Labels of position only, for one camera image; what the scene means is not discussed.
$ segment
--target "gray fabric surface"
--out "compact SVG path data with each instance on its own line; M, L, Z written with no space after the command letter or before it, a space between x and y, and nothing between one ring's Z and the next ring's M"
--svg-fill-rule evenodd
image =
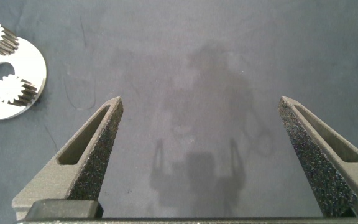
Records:
M41 102L0 121L0 223L106 100L105 217L321 216L277 105L358 147L358 1L2 1L45 57Z

